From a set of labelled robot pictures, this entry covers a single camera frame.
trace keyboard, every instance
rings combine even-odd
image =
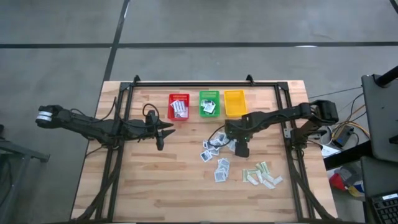
[[[378,217],[379,223],[398,223],[398,192],[372,199],[373,213]]]

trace white cable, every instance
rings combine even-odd
[[[330,126],[326,126],[326,128],[329,129],[329,131],[330,131],[330,136],[331,136],[331,134],[333,133],[333,131],[331,130],[331,127],[330,127]],[[322,136],[322,137],[321,137],[321,144],[324,145],[324,146],[328,146],[328,145],[330,145],[330,143],[331,143],[332,140],[333,140],[333,138],[330,137],[330,141],[328,142],[328,144],[324,144],[324,143],[323,143],[323,136]]]

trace green bin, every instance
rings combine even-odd
[[[216,104],[215,112],[213,114],[206,114],[203,107],[200,105],[202,100],[211,100]],[[199,92],[199,114],[202,118],[217,117],[220,115],[220,93],[217,90],[206,90]]]

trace plastic bin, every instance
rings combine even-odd
[[[174,109],[173,107],[170,105],[171,103],[173,103],[176,100],[183,100],[185,103],[185,107],[188,108],[188,117],[187,118],[175,118],[174,117]],[[168,119],[172,120],[172,121],[185,121],[189,118],[189,94],[170,94],[169,95],[169,110],[167,112],[167,117]]]
[[[229,117],[238,117],[248,113],[243,90],[225,90],[225,113]]]
[[[214,114],[206,114],[200,106],[202,100],[211,100],[216,104]],[[199,114],[203,118],[217,117],[220,115],[220,93],[216,90],[207,90],[199,92]]]

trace metal stand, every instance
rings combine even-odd
[[[0,150],[10,152],[8,154],[3,154],[1,155],[2,157],[6,157],[5,160],[9,159],[11,156],[16,156],[21,159],[21,164],[19,166],[19,169],[17,171],[17,175],[13,178],[11,181],[11,186],[10,189],[5,196],[5,201],[2,207],[0,207],[0,223],[8,223],[9,216],[12,212],[12,208],[14,207],[16,198],[17,198],[17,193],[21,187],[22,183],[22,178],[26,172],[27,166],[30,162],[30,158],[36,158],[40,160],[40,162],[47,162],[49,160],[50,155],[48,154],[42,154],[30,149],[27,149],[22,146],[18,146],[16,144],[13,144],[10,141],[7,141],[3,138],[0,138]]]

